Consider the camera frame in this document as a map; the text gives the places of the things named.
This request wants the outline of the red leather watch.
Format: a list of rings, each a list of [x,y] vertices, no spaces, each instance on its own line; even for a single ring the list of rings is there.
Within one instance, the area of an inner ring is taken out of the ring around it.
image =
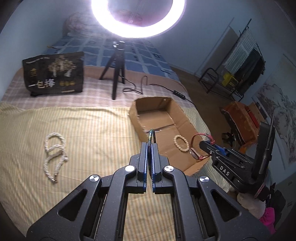
[[[189,153],[198,162],[210,157],[210,155],[203,151],[200,147],[200,143],[202,141],[201,136],[206,137],[210,141],[210,144],[215,144],[214,138],[208,133],[196,133],[192,136],[189,146]]]

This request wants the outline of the orange cloth covered table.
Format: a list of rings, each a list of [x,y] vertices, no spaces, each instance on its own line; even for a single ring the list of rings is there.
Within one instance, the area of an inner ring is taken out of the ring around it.
[[[226,118],[240,145],[239,151],[245,154],[251,145],[257,143],[259,122],[250,108],[241,102],[233,101],[221,108],[220,112]]]

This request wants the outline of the wooden box on table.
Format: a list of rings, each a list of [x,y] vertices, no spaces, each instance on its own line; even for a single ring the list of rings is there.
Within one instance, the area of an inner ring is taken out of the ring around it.
[[[259,128],[261,122],[265,122],[265,118],[256,103],[253,102],[248,105],[246,110],[257,128]]]

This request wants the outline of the cardboard box tray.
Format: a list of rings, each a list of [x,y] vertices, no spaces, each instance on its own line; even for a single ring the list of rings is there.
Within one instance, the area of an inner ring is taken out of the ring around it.
[[[169,97],[144,97],[132,102],[128,114],[140,141],[146,142],[149,131],[153,129],[159,153],[168,158],[170,165],[186,175],[198,173],[209,161],[209,158],[196,160],[189,152],[180,151],[174,144],[176,135],[190,142],[197,133],[209,133],[195,108],[181,107]]]

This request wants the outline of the yellow striped bed sheet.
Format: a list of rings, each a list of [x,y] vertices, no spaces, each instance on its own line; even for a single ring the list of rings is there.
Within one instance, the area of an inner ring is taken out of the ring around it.
[[[113,174],[139,153],[129,110],[1,103],[1,204],[22,234],[90,175]],[[211,159],[195,175],[230,188]]]

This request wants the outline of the yellow crate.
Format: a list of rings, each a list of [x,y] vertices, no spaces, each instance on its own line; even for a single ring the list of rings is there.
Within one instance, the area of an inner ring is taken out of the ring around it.
[[[236,87],[237,84],[238,84],[238,81],[229,72],[223,75],[222,85],[227,89],[232,90],[233,88]]]

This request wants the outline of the black clothes rack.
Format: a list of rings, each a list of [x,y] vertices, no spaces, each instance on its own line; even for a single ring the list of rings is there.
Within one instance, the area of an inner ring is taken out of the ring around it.
[[[266,61],[250,30],[251,20],[216,67],[206,68],[198,82],[206,93],[241,101],[245,92],[264,75]]]

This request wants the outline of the dark hanging clothes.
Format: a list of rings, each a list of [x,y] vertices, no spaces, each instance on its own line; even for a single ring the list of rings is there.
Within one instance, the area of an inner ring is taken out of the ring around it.
[[[241,67],[237,70],[234,77],[238,81],[236,90],[240,96],[258,80],[265,71],[265,61],[261,54],[254,48]]]

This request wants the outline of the pink checked blanket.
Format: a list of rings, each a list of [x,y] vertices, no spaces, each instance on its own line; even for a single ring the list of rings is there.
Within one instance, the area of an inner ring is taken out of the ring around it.
[[[108,70],[103,80],[102,67],[84,68],[81,93],[43,95],[32,97],[25,88],[23,69],[16,72],[1,101],[21,109],[44,107],[130,107],[140,97],[170,97],[181,107],[192,108],[189,94],[182,83],[157,75],[127,70],[125,84],[117,85],[116,100],[111,99],[113,70]]]

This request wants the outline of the striped hanging towel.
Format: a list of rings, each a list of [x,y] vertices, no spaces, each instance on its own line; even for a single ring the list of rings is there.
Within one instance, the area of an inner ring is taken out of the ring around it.
[[[232,75],[243,65],[252,50],[256,46],[256,41],[252,35],[251,30],[247,27],[237,43],[234,45],[233,50],[223,63],[224,68]]]

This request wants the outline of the black tripod stand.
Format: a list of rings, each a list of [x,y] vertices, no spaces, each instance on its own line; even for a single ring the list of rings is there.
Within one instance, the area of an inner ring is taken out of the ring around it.
[[[113,42],[113,47],[114,53],[109,58],[109,61],[107,62],[106,67],[100,75],[99,80],[102,80],[104,78],[104,75],[107,73],[107,70],[111,67],[111,64],[115,63],[111,99],[116,100],[119,77],[121,78],[122,84],[125,84],[125,42]]]

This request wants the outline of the landscape wall painting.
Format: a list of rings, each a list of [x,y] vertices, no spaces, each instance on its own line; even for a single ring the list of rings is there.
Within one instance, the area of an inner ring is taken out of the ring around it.
[[[295,163],[295,64],[286,55],[252,99],[273,120],[276,144],[286,169]]]

